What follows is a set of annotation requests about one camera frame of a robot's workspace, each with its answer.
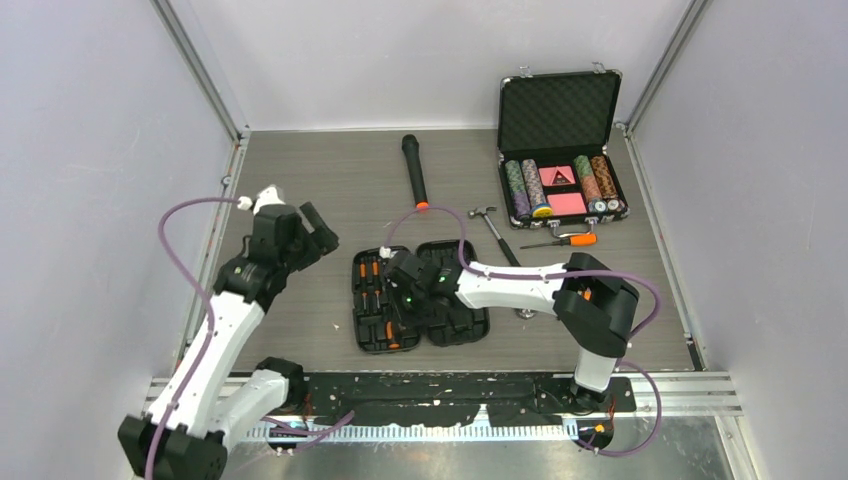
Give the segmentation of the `thin orange black screwdriver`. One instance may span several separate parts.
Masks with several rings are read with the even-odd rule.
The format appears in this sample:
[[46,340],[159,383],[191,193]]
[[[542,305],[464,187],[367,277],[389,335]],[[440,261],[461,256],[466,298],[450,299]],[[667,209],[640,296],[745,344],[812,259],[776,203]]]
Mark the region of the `thin orange black screwdriver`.
[[379,270],[379,262],[374,259],[371,264],[371,273],[372,273],[372,283],[374,287],[374,295],[373,295],[373,305],[374,310],[379,312],[381,310],[381,281],[380,281],[380,270]]

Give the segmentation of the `black tool kit case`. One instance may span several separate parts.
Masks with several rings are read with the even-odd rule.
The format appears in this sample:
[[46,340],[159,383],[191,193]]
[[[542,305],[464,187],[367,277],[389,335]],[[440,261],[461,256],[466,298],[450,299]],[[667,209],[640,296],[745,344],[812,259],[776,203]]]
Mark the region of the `black tool kit case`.
[[448,347],[479,341],[489,333],[488,310],[466,306],[453,290],[459,259],[476,258],[470,242],[426,242],[414,252],[393,246],[391,252],[400,252],[421,269],[391,266],[377,248],[360,251],[352,260],[352,318],[360,350],[368,354],[410,351],[422,338]]

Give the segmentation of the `small orange black screwdriver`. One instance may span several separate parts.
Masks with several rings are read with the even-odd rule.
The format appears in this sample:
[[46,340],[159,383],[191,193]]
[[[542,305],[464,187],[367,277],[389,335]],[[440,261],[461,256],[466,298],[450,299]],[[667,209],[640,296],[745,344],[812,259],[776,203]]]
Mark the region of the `small orange black screwdriver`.
[[363,315],[368,313],[368,270],[364,261],[359,264],[360,310]]

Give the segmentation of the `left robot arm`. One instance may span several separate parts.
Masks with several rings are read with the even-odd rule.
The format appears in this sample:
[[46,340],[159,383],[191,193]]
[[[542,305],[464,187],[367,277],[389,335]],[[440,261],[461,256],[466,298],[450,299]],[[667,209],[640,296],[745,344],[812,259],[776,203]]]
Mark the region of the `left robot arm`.
[[301,365],[261,361],[226,398],[221,390],[247,339],[290,274],[339,246],[315,207],[276,201],[253,206],[252,232],[203,295],[207,317],[178,369],[141,416],[128,415],[118,439],[133,473],[144,479],[218,479],[230,450],[273,410],[298,412],[308,383]]

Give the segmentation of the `orange handled screwdriver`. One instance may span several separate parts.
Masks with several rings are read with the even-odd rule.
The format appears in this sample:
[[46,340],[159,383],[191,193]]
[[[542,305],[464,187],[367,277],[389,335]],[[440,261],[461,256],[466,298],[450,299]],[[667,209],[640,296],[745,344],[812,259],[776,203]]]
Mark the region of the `orange handled screwdriver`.
[[555,240],[544,242],[544,243],[536,243],[530,245],[523,245],[520,247],[521,250],[533,249],[533,248],[544,248],[544,247],[561,247],[561,246],[572,246],[572,247],[586,247],[592,246],[597,243],[597,235],[594,233],[582,233],[582,234],[569,234],[562,237],[557,237]]

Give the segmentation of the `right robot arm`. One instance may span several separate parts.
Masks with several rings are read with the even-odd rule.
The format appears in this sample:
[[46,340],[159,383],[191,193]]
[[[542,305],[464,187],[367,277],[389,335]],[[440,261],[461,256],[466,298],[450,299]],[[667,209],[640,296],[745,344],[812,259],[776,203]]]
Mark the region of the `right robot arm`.
[[640,298],[621,273],[585,253],[545,267],[499,267],[437,266],[398,251],[388,255],[384,277],[389,298],[407,320],[486,308],[555,316],[580,348],[570,392],[589,411],[610,398],[612,373],[628,348]]

